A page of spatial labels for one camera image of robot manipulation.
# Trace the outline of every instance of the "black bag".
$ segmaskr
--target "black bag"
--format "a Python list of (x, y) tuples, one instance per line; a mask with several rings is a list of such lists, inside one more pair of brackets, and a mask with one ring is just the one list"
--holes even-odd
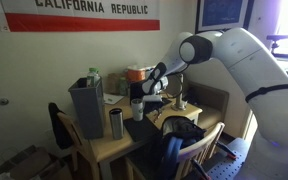
[(187, 117), (167, 117), (150, 152), (153, 165), (158, 167), (156, 179), (170, 179), (176, 172), (179, 150), (203, 139), (205, 132)]

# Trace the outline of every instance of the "cup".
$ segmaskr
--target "cup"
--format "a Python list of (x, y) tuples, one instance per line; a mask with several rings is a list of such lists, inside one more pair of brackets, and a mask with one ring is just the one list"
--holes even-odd
[(122, 139), (124, 135), (123, 112), (120, 108), (114, 108), (109, 111), (113, 138)]
[(131, 101), (133, 119), (141, 121), (143, 119), (144, 103), (142, 99), (132, 99)]

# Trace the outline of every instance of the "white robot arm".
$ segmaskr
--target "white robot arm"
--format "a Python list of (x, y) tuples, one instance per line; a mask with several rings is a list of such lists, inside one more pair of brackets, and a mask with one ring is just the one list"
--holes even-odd
[(235, 179), (288, 179), (288, 76), (267, 48), (242, 28), (225, 33), (181, 33), (143, 91), (153, 94), (159, 79), (185, 64), (220, 60), (246, 96), (258, 130)]

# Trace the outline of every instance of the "chair backrest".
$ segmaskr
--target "chair backrest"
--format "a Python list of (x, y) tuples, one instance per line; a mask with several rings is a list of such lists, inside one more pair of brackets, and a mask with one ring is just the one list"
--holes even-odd
[(91, 142), (83, 137), (77, 121), (61, 112), (57, 113), (57, 116), (70, 134), (74, 142), (73, 148), (76, 148), (85, 158), (95, 160)]
[(203, 139), (180, 150), (177, 159), (179, 165), (175, 179), (181, 179), (192, 170), (191, 159), (196, 159), (198, 163), (202, 164), (204, 160), (209, 158), (208, 152), (214, 150), (215, 143), (219, 139), (224, 126), (222, 122), (217, 123), (212, 130), (207, 132)]

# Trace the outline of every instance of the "water bottle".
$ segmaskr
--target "water bottle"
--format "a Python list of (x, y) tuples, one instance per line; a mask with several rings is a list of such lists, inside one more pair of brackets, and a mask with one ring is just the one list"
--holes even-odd
[(87, 74), (87, 87), (95, 87), (97, 82), (100, 80), (97, 68), (89, 68)]
[(119, 81), (119, 91), (121, 96), (127, 96), (128, 83), (125, 77), (121, 77)]

